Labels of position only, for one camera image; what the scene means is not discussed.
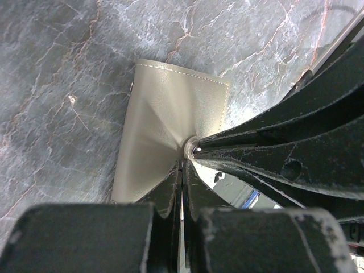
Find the grey card holder wallet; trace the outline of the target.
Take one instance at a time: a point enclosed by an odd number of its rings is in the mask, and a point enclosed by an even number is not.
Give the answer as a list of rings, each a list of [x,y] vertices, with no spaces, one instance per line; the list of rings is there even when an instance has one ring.
[[[159,61],[141,59],[122,131],[111,200],[136,202],[184,157],[185,143],[220,132],[228,80]]]

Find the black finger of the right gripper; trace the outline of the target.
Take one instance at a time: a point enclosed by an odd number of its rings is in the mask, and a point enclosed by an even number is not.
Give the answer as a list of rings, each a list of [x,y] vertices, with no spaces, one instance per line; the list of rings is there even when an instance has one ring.
[[[206,148],[196,160],[261,179],[301,206],[363,210],[363,120],[286,144]]]
[[[292,122],[335,103],[363,84],[363,38],[292,96],[247,122],[199,141],[202,148],[220,147],[243,133]]]

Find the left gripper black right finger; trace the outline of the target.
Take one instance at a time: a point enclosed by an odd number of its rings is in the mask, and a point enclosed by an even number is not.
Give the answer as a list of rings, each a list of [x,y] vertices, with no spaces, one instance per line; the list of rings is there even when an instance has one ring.
[[[217,231],[211,214],[232,206],[202,181],[190,160],[183,163],[182,193],[186,265],[190,272],[210,272],[207,246]]]

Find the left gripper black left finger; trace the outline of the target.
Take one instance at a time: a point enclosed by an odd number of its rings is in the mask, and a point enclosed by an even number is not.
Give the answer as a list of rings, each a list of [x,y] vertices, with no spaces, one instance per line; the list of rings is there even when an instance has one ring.
[[[178,272],[181,227],[182,161],[175,162],[166,177],[139,203],[154,207],[147,272]]]

